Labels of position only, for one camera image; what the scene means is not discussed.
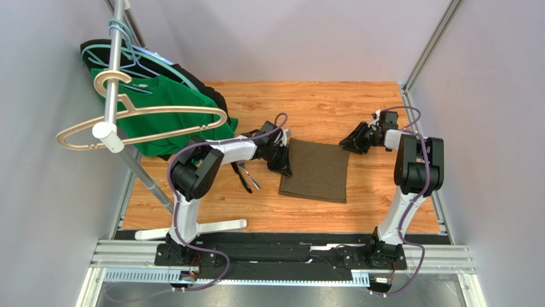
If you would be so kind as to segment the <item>brown cloth napkin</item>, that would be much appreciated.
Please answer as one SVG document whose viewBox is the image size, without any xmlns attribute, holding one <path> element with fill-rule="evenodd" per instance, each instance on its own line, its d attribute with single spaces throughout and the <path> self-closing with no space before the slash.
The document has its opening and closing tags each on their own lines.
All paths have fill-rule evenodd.
<svg viewBox="0 0 545 307">
<path fill-rule="evenodd" d="M 280 195 L 332 203 L 347 202 L 347 151 L 339 145 L 295 138 L 290 140 L 288 150 L 292 176 L 282 176 Z"/>
</svg>

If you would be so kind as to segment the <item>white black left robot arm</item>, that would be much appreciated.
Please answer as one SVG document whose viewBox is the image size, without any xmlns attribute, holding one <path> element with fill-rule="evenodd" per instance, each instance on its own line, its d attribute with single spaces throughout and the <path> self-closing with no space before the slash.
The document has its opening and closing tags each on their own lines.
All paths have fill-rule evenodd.
<svg viewBox="0 0 545 307">
<path fill-rule="evenodd" d="M 167 253 L 172 260 L 187 264 L 195 250 L 188 244 L 204 233 L 242 230 L 245 219 L 200 224 L 198 211 L 203 197 L 210 191 L 221 166 L 239 169 L 240 161 L 262 159 L 272 172 L 291 176 L 288 139 L 291 131 L 265 122 L 261 129 L 236 138 L 208 141 L 195 136 L 177 153 L 168 168 L 168 182 L 175 204 L 173 222 L 166 235 Z"/>
</svg>

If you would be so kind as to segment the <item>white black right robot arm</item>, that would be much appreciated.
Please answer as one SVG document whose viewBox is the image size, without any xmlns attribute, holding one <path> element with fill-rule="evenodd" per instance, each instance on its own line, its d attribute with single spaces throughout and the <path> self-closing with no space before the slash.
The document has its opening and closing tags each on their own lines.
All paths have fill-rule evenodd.
<svg viewBox="0 0 545 307">
<path fill-rule="evenodd" d="M 421 204 L 444 182 L 444 141 L 425 138 L 399 127 L 396 108 L 379 110 L 370 123 L 361 122 L 339 144 L 344 150 L 367 154 L 372 147 L 396 151 L 393 170 L 395 195 L 388 213 L 363 249 L 372 267 L 396 262 L 406 243 L 405 233 Z"/>
</svg>

